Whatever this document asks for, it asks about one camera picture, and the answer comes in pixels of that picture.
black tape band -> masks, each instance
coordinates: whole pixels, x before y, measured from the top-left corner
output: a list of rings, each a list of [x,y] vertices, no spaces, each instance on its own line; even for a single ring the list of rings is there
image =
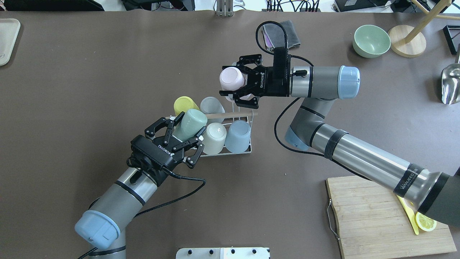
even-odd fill
[[[348,132],[341,129],[338,129],[336,132],[334,132],[334,134],[332,134],[332,137],[329,138],[329,141],[324,148],[325,158],[332,160],[332,155],[334,154],[335,147],[345,134],[348,134]]]
[[[311,97],[312,86],[313,86],[313,67],[310,67],[310,80],[308,82],[308,95],[307,95],[307,97]]]
[[[309,145],[310,147],[311,147],[311,145],[312,145],[312,143],[313,143],[313,138],[315,137],[316,132],[318,132],[319,128],[320,128],[321,126],[323,126],[323,125],[324,125],[324,123],[321,123],[320,125],[318,125],[318,127],[316,127],[316,129],[313,131],[313,134],[311,134],[310,145]]]
[[[126,249],[126,246],[123,246],[123,247],[119,247],[119,248],[115,248],[115,249],[111,249],[111,250],[107,250],[107,251],[92,252],[88,256],[107,255],[107,254],[123,251],[125,249]]]
[[[303,109],[303,110],[306,110],[307,112],[311,112],[311,113],[315,114],[316,116],[321,117],[322,119],[325,119],[325,118],[326,118],[326,116],[322,115],[321,113],[319,113],[319,112],[317,112],[317,111],[315,111],[315,110],[312,110],[312,109],[310,109],[310,108],[308,108],[308,107],[305,107],[305,106],[303,106],[303,105],[301,105],[300,108]]]
[[[448,179],[448,174],[441,173],[441,175],[437,178],[435,184],[433,185],[430,192],[428,193],[425,200],[422,202],[422,205],[420,205],[420,208],[417,211],[419,211],[422,214],[426,214],[426,212],[433,205],[433,202],[436,200],[438,194],[441,192]]]
[[[407,190],[409,190],[410,186],[414,183],[415,179],[417,176],[419,176],[423,169],[423,167],[420,167],[416,164],[409,164],[409,167],[407,167],[406,172],[401,177],[401,180],[399,180],[399,183],[393,192],[399,197],[404,198]]]
[[[120,182],[120,181],[116,181],[115,184],[119,185],[120,187],[122,187],[123,189],[125,189],[125,191],[129,192],[129,194],[131,194],[132,196],[134,196],[141,204],[142,206],[145,205],[145,201],[142,199],[141,196],[139,196],[135,191],[133,191],[131,188],[129,188],[126,184]]]

cutting board handle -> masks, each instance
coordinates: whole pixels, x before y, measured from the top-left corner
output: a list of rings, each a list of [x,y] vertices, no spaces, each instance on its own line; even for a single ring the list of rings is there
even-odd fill
[[[339,234],[337,234],[337,230],[332,229],[331,216],[329,215],[329,208],[330,208],[330,211],[332,211],[332,214],[334,215],[334,218],[335,218],[334,210],[332,209],[332,199],[331,198],[329,198],[329,204],[328,204],[328,206],[326,208],[326,214],[328,216],[329,228],[332,231],[332,234],[334,234],[334,236],[337,239],[337,241],[340,241],[340,236],[339,236]]]

green bowl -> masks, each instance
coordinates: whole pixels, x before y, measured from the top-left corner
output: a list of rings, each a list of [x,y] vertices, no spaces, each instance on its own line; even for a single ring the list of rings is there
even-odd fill
[[[376,58],[390,49],[391,41],[388,34],[375,25],[363,25],[356,29],[353,48],[365,58]]]

white plate with knobs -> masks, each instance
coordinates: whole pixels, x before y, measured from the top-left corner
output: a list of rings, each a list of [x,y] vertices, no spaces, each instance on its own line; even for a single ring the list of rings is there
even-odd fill
[[[0,66],[10,61],[20,27],[16,19],[0,19]]]
[[[266,247],[181,248],[176,259],[270,259]]]

light blue joint cap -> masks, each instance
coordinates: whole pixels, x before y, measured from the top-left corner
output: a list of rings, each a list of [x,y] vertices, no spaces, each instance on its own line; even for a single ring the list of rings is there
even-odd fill
[[[341,66],[337,80],[337,90],[340,99],[351,99],[358,95],[359,70],[353,66]]]
[[[301,141],[299,137],[297,137],[297,135],[292,130],[291,126],[289,126],[288,130],[286,131],[286,135],[284,136],[284,139],[289,144],[293,145],[294,147],[300,150],[307,151],[310,148],[307,144]]]
[[[105,214],[85,211],[75,224],[75,231],[99,250],[107,249],[120,236],[120,228]]]

